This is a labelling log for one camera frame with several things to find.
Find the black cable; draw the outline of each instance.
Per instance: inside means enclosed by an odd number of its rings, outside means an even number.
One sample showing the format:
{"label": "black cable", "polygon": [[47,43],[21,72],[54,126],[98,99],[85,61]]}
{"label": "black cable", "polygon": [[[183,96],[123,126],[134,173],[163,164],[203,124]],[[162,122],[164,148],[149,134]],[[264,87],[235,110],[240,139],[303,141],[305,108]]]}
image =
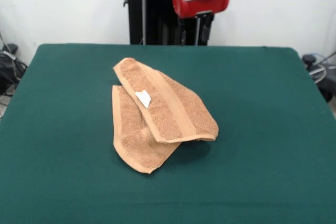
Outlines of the black cable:
{"label": "black cable", "polygon": [[325,61],[329,60],[330,58],[334,57],[336,55],[336,52],[333,52],[331,55],[329,55],[328,57],[320,60],[319,62],[315,63],[314,65],[317,66],[317,65],[320,65],[322,63],[324,63]]}

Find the red robot gripper part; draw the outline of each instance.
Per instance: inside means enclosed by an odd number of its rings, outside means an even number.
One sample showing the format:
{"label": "red robot gripper part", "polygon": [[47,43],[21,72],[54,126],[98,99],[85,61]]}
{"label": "red robot gripper part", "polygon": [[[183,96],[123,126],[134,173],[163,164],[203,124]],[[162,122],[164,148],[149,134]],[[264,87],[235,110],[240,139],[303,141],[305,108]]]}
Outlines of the red robot gripper part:
{"label": "red robot gripper part", "polygon": [[179,18],[194,18],[205,13],[220,13],[229,5],[229,0],[173,0]]}

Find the wire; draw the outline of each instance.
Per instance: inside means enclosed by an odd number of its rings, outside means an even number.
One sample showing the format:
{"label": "wire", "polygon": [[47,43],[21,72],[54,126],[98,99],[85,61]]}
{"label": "wire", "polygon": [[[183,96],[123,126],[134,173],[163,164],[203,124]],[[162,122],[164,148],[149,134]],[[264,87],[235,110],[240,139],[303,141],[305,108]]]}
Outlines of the wire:
{"label": "wire", "polygon": [[325,59],[320,60],[319,62],[317,62],[317,63],[315,64],[315,66],[318,66],[318,65],[324,63],[325,61],[329,60],[330,58],[334,57],[335,55],[336,55],[336,52],[333,52],[331,55],[329,55],[329,56],[326,57]]}
{"label": "wire", "polygon": [[322,57],[323,59],[326,59],[326,57],[325,57],[324,55],[319,54],[318,52],[312,52],[311,54],[314,55],[314,56],[320,56],[320,57]]}
{"label": "wire", "polygon": [[4,42],[1,31],[0,31],[0,40],[1,40],[2,44],[4,44],[4,46],[8,49],[8,52],[11,54],[12,51],[10,50],[9,46]]}
{"label": "wire", "polygon": [[8,104],[0,102],[0,105],[8,107]]}
{"label": "wire", "polygon": [[327,69],[322,65],[318,65],[318,67],[320,67],[320,69],[316,69],[314,71],[309,72],[310,76],[314,76],[317,73],[323,72],[323,75],[317,80],[315,80],[315,84],[321,82],[327,76]]}

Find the black equipment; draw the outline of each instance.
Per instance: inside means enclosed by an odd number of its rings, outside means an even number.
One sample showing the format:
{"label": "black equipment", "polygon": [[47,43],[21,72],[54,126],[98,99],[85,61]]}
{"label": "black equipment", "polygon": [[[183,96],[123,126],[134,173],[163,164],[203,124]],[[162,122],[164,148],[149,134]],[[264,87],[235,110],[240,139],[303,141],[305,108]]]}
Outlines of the black equipment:
{"label": "black equipment", "polygon": [[335,55],[336,53],[319,62],[314,55],[302,57],[307,70],[327,102],[330,102],[333,96],[336,97],[336,66],[325,62]]}
{"label": "black equipment", "polygon": [[[223,11],[228,0],[179,0],[174,6],[173,0],[125,0],[124,3],[129,8],[131,44],[207,45],[214,14]],[[188,13],[182,17],[175,3],[193,10],[191,13],[195,15]]]}
{"label": "black equipment", "polygon": [[27,65],[15,57],[18,47],[8,44],[0,50],[0,95],[6,93],[9,86],[16,87],[25,74]]}

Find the folded towel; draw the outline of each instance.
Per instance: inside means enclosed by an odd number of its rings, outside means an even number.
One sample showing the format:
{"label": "folded towel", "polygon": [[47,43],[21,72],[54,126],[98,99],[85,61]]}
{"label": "folded towel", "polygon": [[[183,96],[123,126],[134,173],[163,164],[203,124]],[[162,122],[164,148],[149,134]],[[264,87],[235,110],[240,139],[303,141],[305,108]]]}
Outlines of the folded towel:
{"label": "folded towel", "polygon": [[[137,107],[155,141],[179,143],[214,141],[218,125],[196,93],[165,74],[132,58],[120,61],[114,70]],[[146,108],[135,92],[146,90],[151,103]]]}
{"label": "folded towel", "polygon": [[133,169],[141,173],[152,173],[180,143],[155,141],[140,110],[122,86],[113,86],[112,99],[115,150]]}

